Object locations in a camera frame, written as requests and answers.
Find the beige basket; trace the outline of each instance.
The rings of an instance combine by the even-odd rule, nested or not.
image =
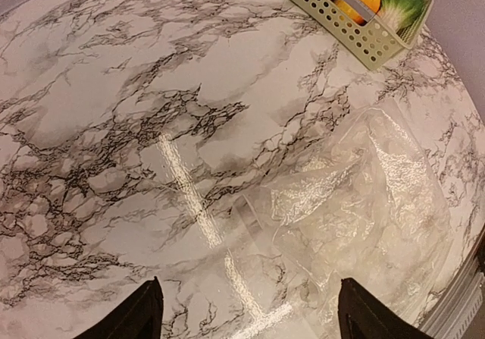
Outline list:
[[[360,0],[343,1],[367,21],[364,26],[351,20],[331,0],[292,1],[332,33],[369,70],[377,69],[403,49],[411,49],[433,6],[433,0],[424,0],[421,16],[396,33]]]

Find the yellow fruit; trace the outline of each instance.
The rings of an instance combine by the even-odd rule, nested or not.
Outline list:
[[[366,4],[374,13],[379,11],[380,0],[360,0]],[[345,3],[343,0],[336,0],[335,5],[339,7],[341,11],[347,14],[354,22],[357,24],[363,24],[364,19],[352,8],[350,5]]]

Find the green leafy vegetable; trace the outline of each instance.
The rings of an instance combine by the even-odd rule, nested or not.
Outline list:
[[[421,15],[424,0],[381,0],[379,17],[392,30],[406,28]]]

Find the plastic sheet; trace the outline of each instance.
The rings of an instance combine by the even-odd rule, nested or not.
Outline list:
[[[440,185],[397,105],[354,111],[292,173],[246,194],[263,231],[319,290],[318,320],[338,337],[340,280],[353,277],[404,320],[451,244]]]

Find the marble table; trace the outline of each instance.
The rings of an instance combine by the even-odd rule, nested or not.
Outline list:
[[[452,214],[416,325],[485,222],[485,128],[426,30],[369,72],[287,0],[32,0],[0,84],[1,338],[74,337],[153,276],[165,338],[316,337],[308,279],[233,204],[383,98]]]

